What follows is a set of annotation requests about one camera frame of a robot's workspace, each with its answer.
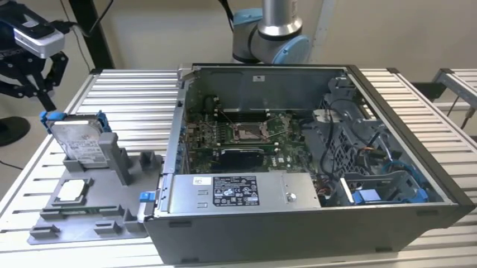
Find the metal frame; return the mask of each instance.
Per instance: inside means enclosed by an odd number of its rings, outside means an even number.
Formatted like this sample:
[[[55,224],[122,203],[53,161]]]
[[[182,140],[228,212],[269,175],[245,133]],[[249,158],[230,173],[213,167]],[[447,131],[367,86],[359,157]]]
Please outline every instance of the metal frame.
[[[70,0],[70,5],[73,7],[79,25],[83,29],[91,29],[98,19],[94,0]],[[91,37],[85,37],[85,43],[87,44],[95,67],[98,69],[114,69],[114,60],[101,23],[98,24],[97,30],[93,32]]]
[[[387,69],[363,69],[364,75],[389,102],[437,162],[477,203],[477,146],[443,112],[421,96],[400,74]],[[102,107],[115,120],[121,142],[129,150],[153,148],[165,154],[176,97],[176,71],[106,70],[89,77],[67,111],[89,113]],[[25,171],[0,201],[0,262],[19,267],[63,265],[75,260],[83,267],[161,266],[164,262],[150,238],[31,246],[30,224],[37,209],[50,198],[55,179],[63,173],[63,154],[49,136]],[[249,266],[266,267],[472,267],[477,263],[477,210],[447,229],[428,231],[401,252],[320,259],[268,261]],[[240,268],[244,264],[212,265]]]
[[[477,69],[441,69],[433,82],[443,83],[471,107],[477,108]]]

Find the black pole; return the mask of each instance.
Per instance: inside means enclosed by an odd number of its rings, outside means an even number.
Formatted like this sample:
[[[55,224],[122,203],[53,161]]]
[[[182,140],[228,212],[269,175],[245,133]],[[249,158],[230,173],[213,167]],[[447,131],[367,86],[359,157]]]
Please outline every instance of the black pole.
[[[98,12],[94,0],[70,0],[70,5],[74,10],[77,22],[79,23],[83,29],[91,29],[98,19]],[[91,37],[85,37],[85,42],[87,43],[95,68],[115,69],[101,23],[98,24],[95,31],[91,34]]]

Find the motherboard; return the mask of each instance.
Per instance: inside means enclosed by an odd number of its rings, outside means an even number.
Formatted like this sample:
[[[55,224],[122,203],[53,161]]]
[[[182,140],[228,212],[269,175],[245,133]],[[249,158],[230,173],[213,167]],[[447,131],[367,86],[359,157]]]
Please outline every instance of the motherboard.
[[[193,114],[188,121],[193,174],[269,172],[316,173],[301,133],[301,120],[288,112]]]

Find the black stand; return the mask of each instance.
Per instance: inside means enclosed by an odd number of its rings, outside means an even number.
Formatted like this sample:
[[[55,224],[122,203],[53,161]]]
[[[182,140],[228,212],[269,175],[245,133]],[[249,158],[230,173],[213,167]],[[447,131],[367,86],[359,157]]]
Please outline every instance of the black stand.
[[[27,135],[30,123],[23,117],[7,117],[0,119],[0,147],[17,142]]]

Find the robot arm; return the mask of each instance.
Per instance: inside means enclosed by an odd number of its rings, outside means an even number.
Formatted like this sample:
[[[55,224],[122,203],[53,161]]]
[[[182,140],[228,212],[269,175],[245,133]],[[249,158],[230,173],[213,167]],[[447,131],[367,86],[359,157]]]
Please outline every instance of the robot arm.
[[[0,82],[0,93],[15,98],[38,97],[47,111],[57,110],[49,92],[61,85],[66,72],[69,57],[62,50],[69,32],[67,22],[49,22],[26,5],[0,1],[0,75],[21,83]],[[47,58],[53,66],[43,78]]]
[[[236,13],[234,59],[242,63],[304,63],[310,45],[301,34],[297,0],[262,0],[262,6]]]

